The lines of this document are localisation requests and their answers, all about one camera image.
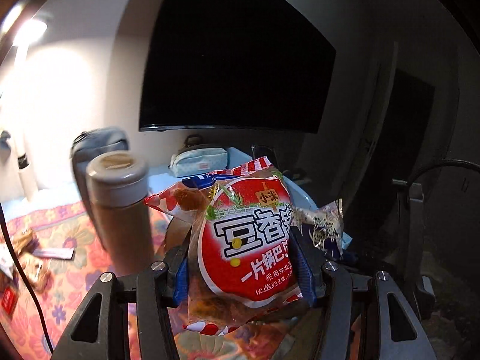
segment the ceiling light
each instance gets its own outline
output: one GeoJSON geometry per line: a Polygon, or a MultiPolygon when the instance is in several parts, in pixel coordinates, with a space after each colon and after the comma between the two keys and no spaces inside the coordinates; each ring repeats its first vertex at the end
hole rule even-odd
{"type": "Polygon", "coordinates": [[[46,29],[47,25],[44,22],[36,19],[28,20],[18,30],[13,40],[13,45],[28,46],[39,40],[46,29]]]}

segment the food package label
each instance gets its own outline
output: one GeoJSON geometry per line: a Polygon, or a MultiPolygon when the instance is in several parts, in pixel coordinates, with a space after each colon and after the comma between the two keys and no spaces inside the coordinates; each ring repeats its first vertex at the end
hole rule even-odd
{"type": "Polygon", "coordinates": [[[289,193],[275,175],[216,184],[213,194],[197,246],[203,280],[216,294],[262,307],[292,276],[289,193]]]}
{"type": "Polygon", "coordinates": [[[1,300],[1,305],[5,312],[11,316],[14,313],[15,305],[18,301],[18,293],[13,289],[12,286],[8,286],[3,293],[1,300]]]}

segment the snack bag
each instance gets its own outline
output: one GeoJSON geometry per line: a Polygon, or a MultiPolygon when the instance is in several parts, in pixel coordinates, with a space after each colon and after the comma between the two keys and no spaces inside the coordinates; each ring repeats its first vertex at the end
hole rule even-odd
{"type": "MultiPolygon", "coordinates": [[[[20,256],[23,249],[37,236],[32,229],[27,228],[21,232],[16,233],[12,239],[11,244],[17,256],[20,256]]],[[[0,236],[0,270],[11,280],[14,279],[14,261],[11,258],[10,251],[2,236],[0,236]]]]}
{"type": "Polygon", "coordinates": [[[190,323],[226,333],[299,293],[287,248],[290,196],[266,157],[187,178],[145,202],[193,224],[190,323]]]}
{"type": "Polygon", "coordinates": [[[42,293],[50,276],[50,270],[45,263],[30,253],[22,253],[18,260],[33,289],[42,293]]]}
{"type": "Polygon", "coordinates": [[[297,226],[302,235],[307,233],[313,246],[320,249],[327,259],[338,261],[342,256],[341,199],[328,203],[315,211],[294,208],[291,225],[297,226]]]}

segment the metal screw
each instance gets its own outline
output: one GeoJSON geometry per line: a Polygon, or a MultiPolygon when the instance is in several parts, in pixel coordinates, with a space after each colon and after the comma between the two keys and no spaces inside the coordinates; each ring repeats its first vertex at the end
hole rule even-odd
{"type": "Polygon", "coordinates": [[[102,276],[100,276],[100,281],[104,283],[109,282],[111,279],[113,279],[113,275],[110,272],[105,272],[102,274],[102,276]]]}
{"type": "Polygon", "coordinates": [[[325,263],[325,269],[327,269],[327,271],[336,271],[338,269],[338,264],[335,261],[327,261],[325,263]]]}
{"type": "Polygon", "coordinates": [[[388,274],[388,272],[378,271],[378,272],[377,272],[377,277],[378,277],[381,281],[387,281],[387,280],[390,278],[390,275],[388,274]]]}
{"type": "Polygon", "coordinates": [[[165,263],[163,261],[155,261],[152,264],[153,271],[161,271],[163,268],[165,268],[165,263]]]}

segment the floral bedsheet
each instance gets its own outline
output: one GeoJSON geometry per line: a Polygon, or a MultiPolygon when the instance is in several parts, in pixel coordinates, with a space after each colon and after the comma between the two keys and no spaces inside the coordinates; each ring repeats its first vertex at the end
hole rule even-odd
{"type": "MultiPolygon", "coordinates": [[[[163,242],[170,217],[155,210],[150,211],[150,216],[156,250],[163,242]]],[[[35,211],[7,225],[10,235],[33,228],[42,247],[75,247],[72,261],[50,260],[52,274],[45,291],[38,296],[50,338],[56,345],[95,280],[102,272],[115,269],[81,202],[35,211]]],[[[136,305],[129,304],[128,311],[130,356],[132,360],[140,360],[136,305]]],[[[272,323],[245,325],[225,336],[207,336],[183,329],[187,322],[186,304],[169,309],[169,315],[178,352],[184,360],[267,360],[288,331],[287,325],[272,323]]],[[[50,358],[37,309],[22,283],[12,318],[0,312],[0,323],[25,360],[50,358]]]]}

